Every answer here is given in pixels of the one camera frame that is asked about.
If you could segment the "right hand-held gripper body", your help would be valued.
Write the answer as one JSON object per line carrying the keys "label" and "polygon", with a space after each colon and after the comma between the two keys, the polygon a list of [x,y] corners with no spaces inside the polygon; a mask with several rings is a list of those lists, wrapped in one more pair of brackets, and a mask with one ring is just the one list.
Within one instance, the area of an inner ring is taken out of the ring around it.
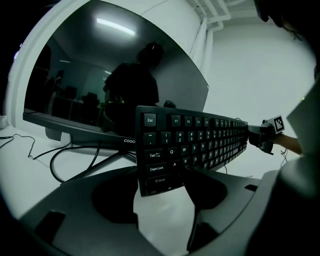
{"label": "right hand-held gripper body", "polygon": [[274,143],[272,139],[284,130],[285,126],[281,115],[270,119],[263,119],[259,129],[260,135],[257,147],[264,153],[273,155],[272,150]]}

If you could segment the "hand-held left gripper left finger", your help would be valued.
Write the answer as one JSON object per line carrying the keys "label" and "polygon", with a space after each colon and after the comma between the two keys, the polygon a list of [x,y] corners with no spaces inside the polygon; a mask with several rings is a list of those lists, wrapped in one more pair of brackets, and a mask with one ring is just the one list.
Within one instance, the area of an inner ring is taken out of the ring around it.
{"label": "hand-held left gripper left finger", "polygon": [[119,168],[60,185],[21,218],[36,256],[158,256],[140,233],[138,169]]}

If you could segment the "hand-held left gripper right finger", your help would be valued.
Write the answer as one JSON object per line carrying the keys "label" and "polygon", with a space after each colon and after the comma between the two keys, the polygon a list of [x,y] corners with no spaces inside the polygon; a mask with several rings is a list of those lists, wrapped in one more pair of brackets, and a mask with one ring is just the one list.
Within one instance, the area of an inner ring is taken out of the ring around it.
{"label": "hand-held left gripper right finger", "polygon": [[195,252],[217,239],[247,207],[260,183],[199,167],[187,166],[184,187],[194,204],[194,220],[187,251]]}

